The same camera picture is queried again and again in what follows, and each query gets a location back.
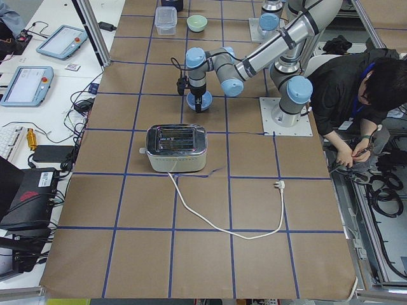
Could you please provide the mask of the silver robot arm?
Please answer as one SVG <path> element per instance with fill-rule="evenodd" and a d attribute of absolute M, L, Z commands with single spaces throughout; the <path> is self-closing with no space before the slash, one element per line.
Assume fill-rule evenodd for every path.
<path fill-rule="evenodd" d="M 319 36 L 333 21 L 341 1 L 264 1 L 257 32 L 263 42 L 244 58 L 237 58 L 231 47 L 205 51 L 190 48 L 180 69 L 177 92 L 188 90 L 189 107 L 200 113 L 212 103 L 207 90 L 208 72 L 214 71 L 227 97 L 237 97 L 244 81 L 269 68 L 277 88 L 300 74 L 302 56 L 316 45 Z"/>
<path fill-rule="evenodd" d="M 284 4 L 281 0 L 264 0 L 258 20 L 258 32 L 261 39 L 272 34 L 280 25 Z"/>

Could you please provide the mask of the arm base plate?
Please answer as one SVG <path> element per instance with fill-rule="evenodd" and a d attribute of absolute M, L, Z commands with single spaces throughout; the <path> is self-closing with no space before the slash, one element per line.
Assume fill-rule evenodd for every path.
<path fill-rule="evenodd" d="M 251 41 L 262 43 L 270 39 L 277 32 L 277 29 L 284 27 L 285 24 L 285 20 L 273 14 L 260 18 L 250 18 L 249 30 L 251 33 Z"/>
<path fill-rule="evenodd" d="M 307 107 L 297 114 L 287 114 L 280 108 L 280 98 L 259 99 L 263 133 L 269 136 L 312 137 Z"/>

